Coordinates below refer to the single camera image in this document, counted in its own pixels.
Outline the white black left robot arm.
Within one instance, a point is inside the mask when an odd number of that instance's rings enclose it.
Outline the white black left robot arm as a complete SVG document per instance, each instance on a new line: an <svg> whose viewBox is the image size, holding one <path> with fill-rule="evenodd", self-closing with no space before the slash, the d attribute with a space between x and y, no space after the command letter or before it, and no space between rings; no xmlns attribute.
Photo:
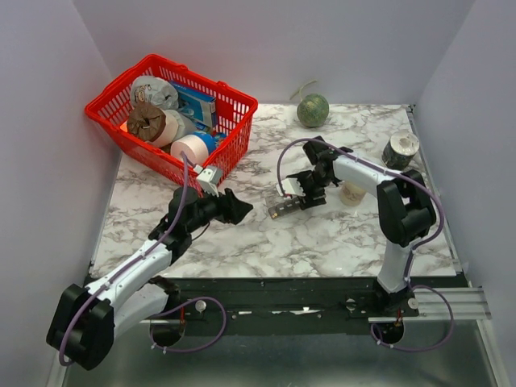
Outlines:
<svg viewBox="0 0 516 387"><path fill-rule="evenodd" d="M203 196L191 187L176 189L167 214L132 256L104 277L71 284L61 294L46 337L60 364L91 370L128 328L147 317L174 316L177 296L150 280L185 254L194 231L212 221L237 225L252 209L231 189Z"/></svg>

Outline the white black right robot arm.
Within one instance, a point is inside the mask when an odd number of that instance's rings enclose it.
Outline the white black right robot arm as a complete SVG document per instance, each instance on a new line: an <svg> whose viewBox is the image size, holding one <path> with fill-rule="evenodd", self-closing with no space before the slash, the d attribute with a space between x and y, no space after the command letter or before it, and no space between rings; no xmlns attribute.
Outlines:
<svg viewBox="0 0 516 387"><path fill-rule="evenodd" d="M318 136L303 145L314 168L294 174L302 195L303 210L326 203L325 189L341 181L352 183L377 200L381 231L387 239L384 261L377 276L382 288L372 294L372 309L379 315L392 314L400 306L398 292L407 287L411 249L425 237L437 215L421 173L397 173L354 156L347 148L337 150Z"/></svg>

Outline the grey weekly pill organizer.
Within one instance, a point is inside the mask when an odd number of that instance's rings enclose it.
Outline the grey weekly pill organizer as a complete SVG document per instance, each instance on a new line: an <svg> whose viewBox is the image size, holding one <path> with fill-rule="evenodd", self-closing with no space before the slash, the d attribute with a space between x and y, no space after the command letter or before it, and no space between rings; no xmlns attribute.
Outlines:
<svg viewBox="0 0 516 387"><path fill-rule="evenodd" d="M271 219L281 218L301 209L299 198L269 198L266 200L267 212Z"/></svg>

